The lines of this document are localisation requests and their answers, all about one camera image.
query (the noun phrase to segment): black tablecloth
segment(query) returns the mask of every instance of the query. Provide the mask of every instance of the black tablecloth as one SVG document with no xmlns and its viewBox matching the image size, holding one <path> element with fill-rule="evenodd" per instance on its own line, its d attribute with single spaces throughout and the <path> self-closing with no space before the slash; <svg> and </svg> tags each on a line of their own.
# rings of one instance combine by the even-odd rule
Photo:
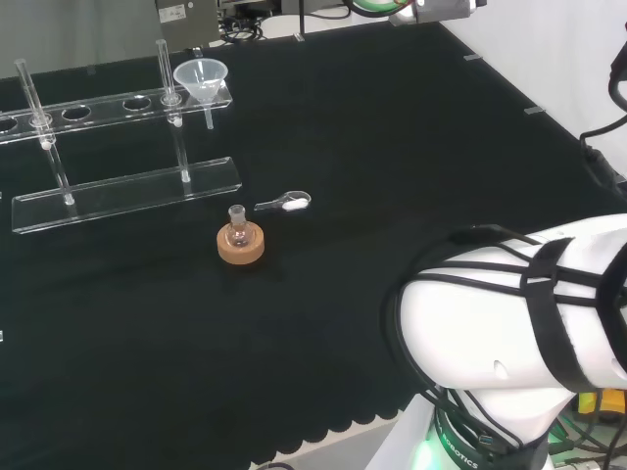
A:
<svg viewBox="0 0 627 470">
<path fill-rule="evenodd" d="M 0 148 L 0 467 L 247 468 L 412 395 L 381 337 L 387 286 L 426 240 L 471 223 L 521 232 L 623 206 L 577 141 L 441 26 L 377 24 L 206 51 L 234 102 L 185 118 L 191 161 L 231 156 L 243 189 L 16 235 L 10 200 L 54 187 L 36 143 Z M 177 55 L 175 65 L 185 59 Z M 35 78 L 44 103 L 159 86 L 156 58 Z M 0 109 L 24 98 L 0 83 Z M 59 138 L 72 183 L 172 166 L 161 120 Z M 236 202 L 267 252 L 227 267 Z"/>
</svg>

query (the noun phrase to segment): funnel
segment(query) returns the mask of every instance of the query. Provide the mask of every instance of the funnel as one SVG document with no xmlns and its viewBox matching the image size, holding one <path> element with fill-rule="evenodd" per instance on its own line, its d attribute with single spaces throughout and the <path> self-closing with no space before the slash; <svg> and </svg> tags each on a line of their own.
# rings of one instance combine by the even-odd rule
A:
<svg viewBox="0 0 627 470">
<path fill-rule="evenodd" d="M 213 59 L 194 59 L 174 70 L 174 79 L 203 105 L 208 129 L 214 128 L 212 101 L 227 74 L 226 65 Z"/>
</svg>

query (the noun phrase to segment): test tube rack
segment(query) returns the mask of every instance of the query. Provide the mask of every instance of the test tube rack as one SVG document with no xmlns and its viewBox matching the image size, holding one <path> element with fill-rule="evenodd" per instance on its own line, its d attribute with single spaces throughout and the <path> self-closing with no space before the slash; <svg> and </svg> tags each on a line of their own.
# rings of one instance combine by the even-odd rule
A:
<svg viewBox="0 0 627 470">
<path fill-rule="evenodd" d="M 57 188 L 16 196 L 12 228 L 29 233 L 53 227 L 140 211 L 158 206 L 237 191 L 239 173 L 231 157 L 189 164 L 182 136 L 183 115 L 225 108 L 232 98 L 221 82 L 211 104 L 200 103 L 183 86 L 175 86 L 168 45 L 157 41 L 164 87 L 42 107 L 25 60 L 16 61 L 29 109 L 0 114 L 0 145 L 38 139 Z M 177 166 L 70 185 L 57 149 L 57 135 L 166 118 Z"/>
</svg>

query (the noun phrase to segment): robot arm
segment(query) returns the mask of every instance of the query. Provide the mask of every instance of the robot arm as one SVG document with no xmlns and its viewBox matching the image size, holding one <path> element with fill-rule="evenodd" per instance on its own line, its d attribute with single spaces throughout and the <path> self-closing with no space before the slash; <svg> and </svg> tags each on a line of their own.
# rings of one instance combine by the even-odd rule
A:
<svg viewBox="0 0 627 470">
<path fill-rule="evenodd" d="M 439 468 L 551 469 L 547 433 L 574 393 L 627 389 L 626 247 L 627 215 L 613 215 L 411 276 L 397 308 L 407 361 L 484 425 L 440 406 Z"/>
</svg>

